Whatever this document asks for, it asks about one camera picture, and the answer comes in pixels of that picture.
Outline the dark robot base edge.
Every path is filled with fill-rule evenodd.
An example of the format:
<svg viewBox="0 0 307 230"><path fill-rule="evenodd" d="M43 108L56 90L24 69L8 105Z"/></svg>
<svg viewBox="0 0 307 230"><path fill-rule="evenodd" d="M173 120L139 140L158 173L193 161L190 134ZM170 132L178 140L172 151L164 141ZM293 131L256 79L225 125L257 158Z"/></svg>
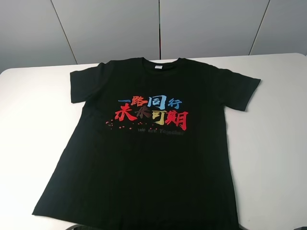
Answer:
<svg viewBox="0 0 307 230"><path fill-rule="evenodd" d="M77 225L73 225L69 228L67 228L66 230L79 230L82 227L82 225L77 224Z"/></svg>

